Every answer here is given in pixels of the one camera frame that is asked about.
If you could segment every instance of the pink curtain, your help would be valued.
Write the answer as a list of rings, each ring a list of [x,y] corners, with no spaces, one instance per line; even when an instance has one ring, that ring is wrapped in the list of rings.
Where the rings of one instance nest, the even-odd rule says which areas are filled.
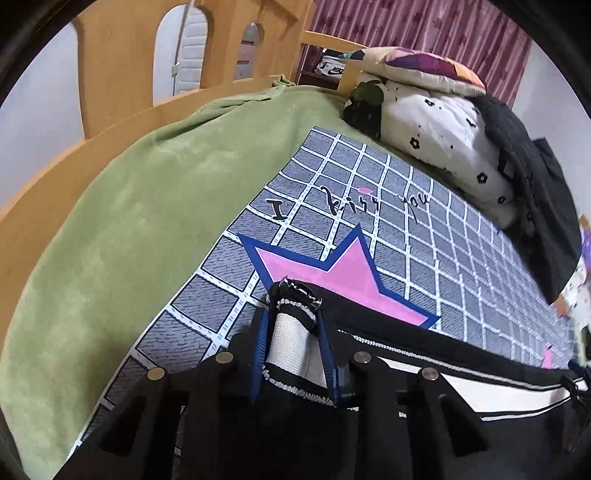
[[[512,106],[531,39],[488,0],[316,0],[315,32],[368,47],[402,46],[451,58],[474,70],[488,93]],[[306,47],[311,72],[320,49]]]

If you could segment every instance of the pillow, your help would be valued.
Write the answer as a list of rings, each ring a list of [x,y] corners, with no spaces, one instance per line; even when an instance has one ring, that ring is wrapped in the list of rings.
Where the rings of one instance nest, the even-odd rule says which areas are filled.
[[[461,63],[433,53],[404,47],[375,47],[356,50],[344,57],[347,63],[393,82],[465,97],[486,93],[476,73]]]

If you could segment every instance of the white stripe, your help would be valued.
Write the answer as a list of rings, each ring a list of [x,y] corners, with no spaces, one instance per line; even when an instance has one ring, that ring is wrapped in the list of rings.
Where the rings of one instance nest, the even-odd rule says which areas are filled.
[[[347,333],[348,335],[351,335],[355,340],[357,340],[360,343],[365,343],[367,345],[372,345],[372,346],[376,346],[376,347],[379,347],[379,348],[383,348],[385,350],[390,350],[391,352],[400,353],[401,355],[406,355],[406,356],[409,356],[411,358],[416,358],[416,359],[419,359],[419,360],[424,360],[424,361],[427,361],[427,362],[431,362],[433,364],[441,365],[442,367],[449,368],[450,370],[455,370],[457,372],[467,373],[467,374],[470,374],[470,375],[474,375],[476,377],[488,378],[489,380],[495,380],[495,381],[501,381],[501,382],[505,382],[505,383],[511,383],[511,384],[514,384],[514,385],[519,386],[519,387],[532,388],[534,390],[549,390],[551,388],[559,388],[560,387],[560,385],[558,385],[558,384],[554,384],[554,385],[532,385],[530,383],[520,382],[520,381],[517,381],[517,380],[513,380],[511,378],[499,377],[498,375],[485,374],[485,373],[479,372],[477,370],[472,370],[470,368],[457,367],[456,365],[448,364],[448,363],[442,362],[441,360],[436,360],[434,358],[431,358],[429,356],[418,355],[417,353],[407,352],[405,350],[401,350],[400,348],[395,348],[393,346],[384,345],[383,343],[378,343],[378,342],[374,342],[372,340],[367,340],[366,338],[360,337],[358,335],[353,335],[352,333],[345,332],[344,330],[339,330],[339,331],[342,332],[342,333]]]
[[[421,367],[417,367],[416,365],[408,365],[388,358],[382,358],[382,360],[390,368],[403,372],[417,373],[421,369]],[[506,385],[468,380],[449,374],[440,375],[443,375],[449,384],[466,400],[466,403],[470,405],[472,410],[478,413],[496,411],[529,412],[540,410],[564,400],[569,394],[564,388],[547,391],[531,391],[523,388],[507,387]],[[584,382],[579,382],[578,385],[579,388],[582,388]]]
[[[546,413],[547,411],[550,411],[553,408],[560,407],[564,403],[567,403],[569,400],[570,400],[570,398],[565,398],[560,403],[558,403],[556,405],[549,406],[548,408],[545,408],[544,410],[540,410],[540,411],[534,411],[534,412],[529,412],[529,413],[520,413],[520,414],[497,415],[494,417],[482,417],[482,420],[483,421],[495,421],[495,420],[513,420],[513,419],[525,419],[528,417],[537,417],[538,415],[542,415],[543,413]]]

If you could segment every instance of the wooden headboard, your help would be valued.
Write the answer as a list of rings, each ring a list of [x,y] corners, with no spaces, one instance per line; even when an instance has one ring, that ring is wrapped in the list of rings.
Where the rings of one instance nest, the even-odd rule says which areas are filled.
[[[0,210],[0,348],[39,257],[113,158],[211,100],[264,90],[281,74],[294,78],[302,43],[340,51],[363,47],[306,31],[313,0],[197,0],[195,6],[208,21],[200,89],[153,105],[156,32],[165,14],[180,3],[98,0],[73,19],[85,138],[46,165]],[[259,29],[253,75],[234,81],[242,35],[253,22]],[[345,69],[340,92],[351,91],[358,72]]]

